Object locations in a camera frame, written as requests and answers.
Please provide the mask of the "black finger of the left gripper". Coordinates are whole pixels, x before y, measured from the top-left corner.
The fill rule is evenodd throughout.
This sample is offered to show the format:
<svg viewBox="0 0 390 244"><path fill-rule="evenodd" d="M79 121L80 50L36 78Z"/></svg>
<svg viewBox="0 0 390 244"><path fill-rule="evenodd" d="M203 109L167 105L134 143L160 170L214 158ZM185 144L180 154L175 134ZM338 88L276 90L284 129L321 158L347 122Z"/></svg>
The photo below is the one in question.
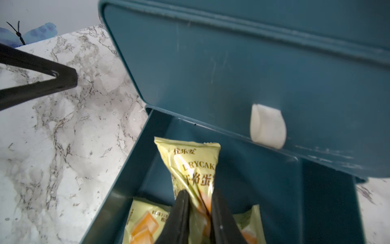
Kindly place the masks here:
<svg viewBox="0 0 390 244"><path fill-rule="evenodd" d="M1 44L1 63L54 77L51 80L2 89L1 110L36 98L75 88L78 84L78 75L74 68L20 51L4 44Z"/></svg>

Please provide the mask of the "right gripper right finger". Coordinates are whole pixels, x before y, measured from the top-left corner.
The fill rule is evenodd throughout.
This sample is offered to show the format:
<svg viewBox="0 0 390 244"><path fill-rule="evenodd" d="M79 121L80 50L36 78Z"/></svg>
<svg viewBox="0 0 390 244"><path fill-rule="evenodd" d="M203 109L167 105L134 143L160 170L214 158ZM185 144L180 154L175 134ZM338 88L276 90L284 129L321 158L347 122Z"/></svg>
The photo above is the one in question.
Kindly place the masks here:
<svg viewBox="0 0 390 244"><path fill-rule="evenodd" d="M246 244L229 206L218 190L214 190L211 203L212 238L213 244Z"/></svg>

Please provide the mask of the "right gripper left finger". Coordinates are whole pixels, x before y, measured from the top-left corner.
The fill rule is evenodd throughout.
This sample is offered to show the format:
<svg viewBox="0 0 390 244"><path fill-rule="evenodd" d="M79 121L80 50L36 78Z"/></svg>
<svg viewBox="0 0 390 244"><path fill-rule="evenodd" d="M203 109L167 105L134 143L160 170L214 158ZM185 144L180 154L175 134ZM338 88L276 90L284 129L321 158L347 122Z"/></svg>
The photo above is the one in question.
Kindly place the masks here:
<svg viewBox="0 0 390 244"><path fill-rule="evenodd" d="M190 195L187 190L182 190L155 244L188 244L190 210Z"/></svg>

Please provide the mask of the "yellow cookie packet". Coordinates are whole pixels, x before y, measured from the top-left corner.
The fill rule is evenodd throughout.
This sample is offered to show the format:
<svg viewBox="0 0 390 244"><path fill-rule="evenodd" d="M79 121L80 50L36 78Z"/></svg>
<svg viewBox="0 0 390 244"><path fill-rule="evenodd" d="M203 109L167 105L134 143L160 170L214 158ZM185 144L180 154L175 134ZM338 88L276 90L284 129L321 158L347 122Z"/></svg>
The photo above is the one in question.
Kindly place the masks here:
<svg viewBox="0 0 390 244"><path fill-rule="evenodd" d="M248 244L266 244L259 204L244 213L233 214L233 217Z"/></svg>
<svg viewBox="0 0 390 244"><path fill-rule="evenodd" d="M174 196L190 195L190 244L211 243L211 203L219 143L197 143L154 138L161 159L171 173Z"/></svg>
<svg viewBox="0 0 390 244"><path fill-rule="evenodd" d="M154 244L169 217L171 207L135 197L126 222L123 244Z"/></svg>

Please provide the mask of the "teal bottom drawer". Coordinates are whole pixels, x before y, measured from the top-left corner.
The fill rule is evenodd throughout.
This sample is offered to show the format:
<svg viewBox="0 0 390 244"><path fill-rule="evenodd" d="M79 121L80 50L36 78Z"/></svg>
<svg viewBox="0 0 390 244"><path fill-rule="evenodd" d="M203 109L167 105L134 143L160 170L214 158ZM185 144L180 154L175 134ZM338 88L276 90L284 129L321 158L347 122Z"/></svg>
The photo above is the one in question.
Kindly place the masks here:
<svg viewBox="0 0 390 244"><path fill-rule="evenodd" d="M121 243L134 197L174 204L155 137L219 143L216 188L235 214L260 206L268 244L365 242L354 176L151 110L82 243Z"/></svg>

